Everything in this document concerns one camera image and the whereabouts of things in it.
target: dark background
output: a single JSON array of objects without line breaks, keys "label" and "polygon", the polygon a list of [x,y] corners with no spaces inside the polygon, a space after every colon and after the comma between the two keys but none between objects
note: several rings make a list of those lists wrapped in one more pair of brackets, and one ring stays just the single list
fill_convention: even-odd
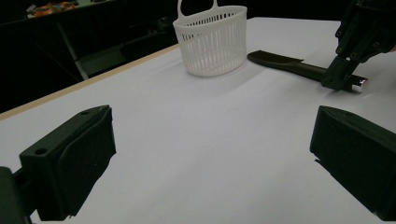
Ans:
[{"label": "dark background", "polygon": [[[340,21],[349,4],[347,0],[218,2],[219,6],[246,6],[248,18],[328,21]],[[104,7],[26,20],[25,9],[32,3],[47,4],[45,0],[0,0],[0,113],[82,81],[59,24],[78,57],[122,44],[124,63],[128,63],[177,42],[172,26],[177,18],[177,0],[118,0]],[[182,12],[190,15],[212,5],[211,0],[184,0]],[[143,38],[147,29],[159,31],[159,35]],[[133,44],[126,44],[134,39]]]}]

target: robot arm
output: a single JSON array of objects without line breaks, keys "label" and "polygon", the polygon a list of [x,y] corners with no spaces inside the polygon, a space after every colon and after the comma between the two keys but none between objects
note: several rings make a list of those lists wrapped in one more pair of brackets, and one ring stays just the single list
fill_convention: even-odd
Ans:
[{"label": "robot arm", "polygon": [[352,0],[341,25],[337,56],[324,74],[323,87],[341,90],[360,63],[396,45],[396,0]]}]

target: white table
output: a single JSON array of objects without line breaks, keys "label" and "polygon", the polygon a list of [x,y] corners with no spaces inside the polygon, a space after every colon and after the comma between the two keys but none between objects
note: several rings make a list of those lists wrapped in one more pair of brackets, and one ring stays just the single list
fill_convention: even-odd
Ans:
[{"label": "white table", "polygon": [[[338,26],[250,19],[247,52],[327,67]],[[155,56],[0,115],[0,164],[15,172],[35,141],[81,110],[110,105],[118,153],[64,223],[383,223],[314,162],[309,144],[320,105],[396,132],[396,54],[357,68],[370,79],[362,94],[249,61],[223,76],[195,77],[177,46]]]}]

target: plastic basket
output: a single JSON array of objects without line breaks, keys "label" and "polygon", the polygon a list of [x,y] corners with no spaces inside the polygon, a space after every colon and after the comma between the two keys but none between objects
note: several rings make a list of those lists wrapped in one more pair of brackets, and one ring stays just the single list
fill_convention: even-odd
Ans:
[{"label": "plastic basket", "polygon": [[196,76],[213,77],[239,67],[247,57],[246,7],[213,7],[190,16],[181,12],[173,22],[186,70]]}]

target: table surface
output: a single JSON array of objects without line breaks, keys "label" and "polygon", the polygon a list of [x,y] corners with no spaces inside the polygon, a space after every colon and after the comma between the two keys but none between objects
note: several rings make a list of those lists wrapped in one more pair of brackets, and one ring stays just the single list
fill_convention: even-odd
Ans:
[{"label": "table surface", "polygon": [[[253,18],[247,52],[328,67],[338,26]],[[0,164],[15,172],[35,141],[79,111],[110,105],[118,153],[64,223],[383,223],[314,162],[309,144],[320,105],[396,132],[395,62],[389,53],[361,64],[354,74],[369,85],[355,94],[250,61],[196,77],[173,46],[0,115]]]}]

